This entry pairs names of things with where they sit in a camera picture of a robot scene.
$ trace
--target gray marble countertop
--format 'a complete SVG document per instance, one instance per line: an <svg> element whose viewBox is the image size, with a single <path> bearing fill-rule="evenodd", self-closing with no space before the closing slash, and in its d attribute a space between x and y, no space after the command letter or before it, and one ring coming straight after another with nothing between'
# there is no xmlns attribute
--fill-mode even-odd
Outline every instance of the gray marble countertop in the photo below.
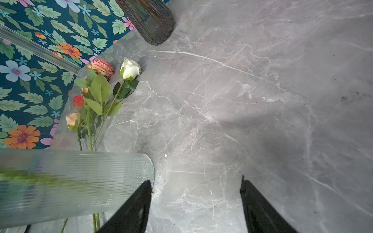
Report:
<svg viewBox="0 0 373 233"><path fill-rule="evenodd" d="M246 232L242 175L299 232L371 232L373 2L168 7L177 26L165 43L135 31L101 54L117 73L125 56L143 67L97 150L154 161L147 232ZM52 148L77 149L61 122Z"/></svg>

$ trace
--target vase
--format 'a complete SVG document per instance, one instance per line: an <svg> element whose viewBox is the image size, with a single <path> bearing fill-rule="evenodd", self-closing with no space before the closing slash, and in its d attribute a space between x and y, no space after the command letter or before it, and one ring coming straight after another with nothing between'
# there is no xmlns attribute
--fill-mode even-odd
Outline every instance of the vase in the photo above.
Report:
<svg viewBox="0 0 373 233"><path fill-rule="evenodd" d="M171 35L175 19L162 0L115 1L149 44L162 44Z"/></svg>
<svg viewBox="0 0 373 233"><path fill-rule="evenodd" d="M0 229L115 211L145 180L144 154L0 149Z"/></svg>

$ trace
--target white rose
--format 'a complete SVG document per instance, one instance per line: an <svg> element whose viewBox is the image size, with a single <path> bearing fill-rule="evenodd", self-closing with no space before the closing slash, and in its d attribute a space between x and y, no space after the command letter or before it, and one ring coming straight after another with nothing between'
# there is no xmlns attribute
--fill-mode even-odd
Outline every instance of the white rose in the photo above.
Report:
<svg viewBox="0 0 373 233"><path fill-rule="evenodd" d="M120 70L122 70L122 68L124 69L123 79L129 78L130 76L135 79L136 76L139 75L141 72L140 65L137 62L126 57L124 58L124 62Z"/></svg>
<svg viewBox="0 0 373 233"><path fill-rule="evenodd" d="M77 113L71 113L70 115L66 116L66 122L68 125L74 126L76 120L78 119Z"/></svg>

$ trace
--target dark glass vase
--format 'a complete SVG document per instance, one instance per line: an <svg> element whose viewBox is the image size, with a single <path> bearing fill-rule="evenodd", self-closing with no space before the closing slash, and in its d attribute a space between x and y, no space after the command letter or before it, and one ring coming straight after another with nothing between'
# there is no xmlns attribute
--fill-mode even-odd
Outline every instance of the dark glass vase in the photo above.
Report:
<svg viewBox="0 0 373 233"><path fill-rule="evenodd" d="M162 0L115 1L149 44L162 44L171 35L175 19Z"/></svg>

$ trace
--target marble surface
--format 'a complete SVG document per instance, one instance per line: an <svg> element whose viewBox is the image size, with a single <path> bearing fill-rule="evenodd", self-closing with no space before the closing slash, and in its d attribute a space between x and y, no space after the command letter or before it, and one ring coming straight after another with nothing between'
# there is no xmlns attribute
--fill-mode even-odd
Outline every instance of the marble surface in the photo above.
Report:
<svg viewBox="0 0 373 233"><path fill-rule="evenodd" d="M134 32L101 54L117 73L124 56L143 67L97 150L154 161L147 232L246 232L242 175L299 232L371 232L373 2L168 7L165 43ZM60 126L52 148L77 149ZM66 232L91 232L90 220Z"/></svg>

